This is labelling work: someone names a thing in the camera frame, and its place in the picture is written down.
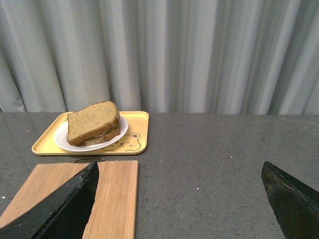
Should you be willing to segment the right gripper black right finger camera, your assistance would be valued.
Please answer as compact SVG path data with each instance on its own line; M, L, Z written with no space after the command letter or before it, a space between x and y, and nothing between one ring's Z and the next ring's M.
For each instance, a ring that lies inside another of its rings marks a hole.
M262 181L277 222L287 239L319 237L319 193L269 161Z

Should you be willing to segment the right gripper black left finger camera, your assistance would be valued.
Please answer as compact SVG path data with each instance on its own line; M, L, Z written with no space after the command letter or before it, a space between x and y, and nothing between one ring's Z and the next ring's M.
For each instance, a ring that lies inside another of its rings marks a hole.
M2 227L2 239L80 239L89 221L99 181L92 162L30 210Z

